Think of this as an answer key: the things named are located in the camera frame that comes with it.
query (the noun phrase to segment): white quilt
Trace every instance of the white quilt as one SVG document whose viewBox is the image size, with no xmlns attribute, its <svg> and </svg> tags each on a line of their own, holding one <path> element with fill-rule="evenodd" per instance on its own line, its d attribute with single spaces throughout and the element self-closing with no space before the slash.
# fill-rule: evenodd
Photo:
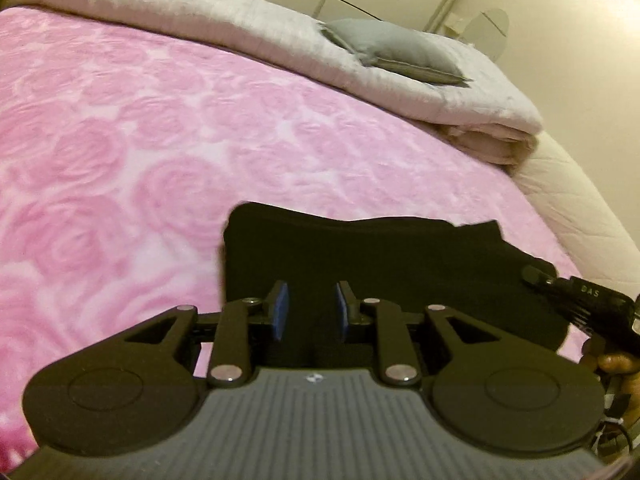
<svg viewBox="0 0 640 480">
<path fill-rule="evenodd" d="M 379 68 L 324 38 L 318 21 L 263 0 L 8 0 L 153 32 L 223 45 L 341 88 L 406 118 L 442 124 L 459 149 L 495 164 L 516 164 L 536 145 L 542 118 L 484 54 L 435 36 L 473 81 L 434 86 Z"/>
<path fill-rule="evenodd" d="M 309 16 L 263 0 L 8 0 L 227 46 L 330 84 L 412 120 L 512 177 L 588 280 L 640 293 L 640 252 L 581 168 L 540 132 L 534 105 L 483 54 L 438 37 L 475 81 L 437 87 L 364 68 Z M 536 144 L 537 150 L 531 155 Z"/>
</svg>

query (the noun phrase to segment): round mirror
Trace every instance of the round mirror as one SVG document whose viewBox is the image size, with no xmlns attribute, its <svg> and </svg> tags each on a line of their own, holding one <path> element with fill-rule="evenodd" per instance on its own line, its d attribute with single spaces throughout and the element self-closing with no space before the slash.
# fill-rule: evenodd
<svg viewBox="0 0 640 480">
<path fill-rule="evenodd" d="M 496 61 L 507 45 L 509 17 L 502 9 L 481 12 L 460 34 L 459 40 L 473 44 L 492 61 Z"/>
</svg>

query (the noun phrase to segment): black garment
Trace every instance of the black garment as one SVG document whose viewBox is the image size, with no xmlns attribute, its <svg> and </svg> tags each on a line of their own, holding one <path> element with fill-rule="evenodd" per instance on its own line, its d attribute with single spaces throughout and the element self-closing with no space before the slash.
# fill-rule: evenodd
<svg viewBox="0 0 640 480">
<path fill-rule="evenodd" d="M 231 212 L 224 239 L 227 301 L 264 297 L 276 280 L 289 283 L 285 333 L 268 349 L 266 365 L 321 366 L 327 352 L 344 366 L 371 364 L 370 352 L 337 343 L 340 280 L 357 298 L 384 298 L 406 312 L 445 304 L 549 349 L 566 336 L 567 322 L 520 280 L 527 264 L 556 275 L 554 266 L 502 240 L 495 221 L 343 222 L 245 203 Z"/>
</svg>

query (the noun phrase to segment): white logo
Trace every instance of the white logo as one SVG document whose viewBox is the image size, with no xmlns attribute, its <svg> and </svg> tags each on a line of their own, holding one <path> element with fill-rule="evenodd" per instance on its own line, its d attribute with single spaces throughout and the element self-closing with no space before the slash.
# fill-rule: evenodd
<svg viewBox="0 0 640 480">
<path fill-rule="evenodd" d="M 324 375 L 320 374 L 311 374 L 306 376 L 306 380 L 313 384 L 321 383 L 324 380 Z"/>
</svg>

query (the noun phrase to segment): pink blanket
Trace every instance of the pink blanket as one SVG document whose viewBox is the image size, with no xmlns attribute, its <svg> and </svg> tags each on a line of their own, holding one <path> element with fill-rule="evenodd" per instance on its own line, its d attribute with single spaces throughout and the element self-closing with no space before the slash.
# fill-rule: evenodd
<svg viewBox="0 0 640 480">
<path fill-rule="evenodd" d="M 577 274 L 498 168 L 286 70 L 39 9 L 0 12 L 0 471 L 34 448 L 44 365 L 171 306 L 219 309 L 214 255 L 253 200 L 336 219 L 497 219 Z M 579 354 L 580 336 L 564 354 Z"/>
</svg>

